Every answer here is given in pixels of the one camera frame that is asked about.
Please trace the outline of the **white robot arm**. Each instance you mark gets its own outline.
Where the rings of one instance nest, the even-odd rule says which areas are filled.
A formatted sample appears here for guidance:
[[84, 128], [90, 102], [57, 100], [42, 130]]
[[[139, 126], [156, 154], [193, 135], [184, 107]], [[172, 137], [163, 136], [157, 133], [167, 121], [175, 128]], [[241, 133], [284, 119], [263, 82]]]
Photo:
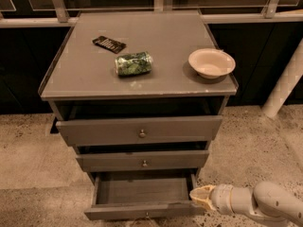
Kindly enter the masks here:
[[243, 215], [267, 227], [287, 227], [289, 222], [303, 227], [303, 201], [275, 183], [261, 182], [253, 188], [205, 185], [189, 195], [200, 207], [221, 215]]

